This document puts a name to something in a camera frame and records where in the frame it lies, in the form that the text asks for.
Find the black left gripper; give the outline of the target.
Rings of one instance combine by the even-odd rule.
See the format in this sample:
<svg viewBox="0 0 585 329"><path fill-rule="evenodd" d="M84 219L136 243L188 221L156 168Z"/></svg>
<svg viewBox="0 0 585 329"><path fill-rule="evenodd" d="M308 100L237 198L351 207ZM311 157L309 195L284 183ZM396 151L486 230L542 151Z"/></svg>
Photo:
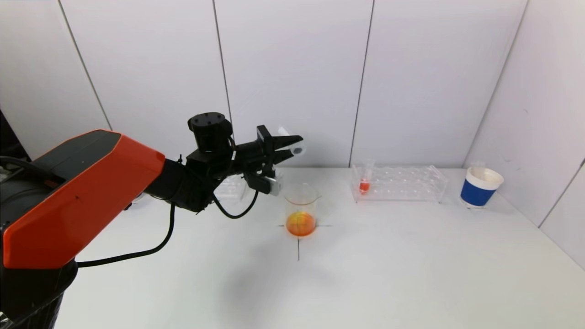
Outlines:
<svg viewBox="0 0 585 329"><path fill-rule="evenodd" d="M236 145L235 149L235 173L267 173L271 169L271 163L277 165L295 154L290 149L293 144L300 143L303 138L300 135L286 135L272 137L265 125L256 128L255 140Z"/></svg>

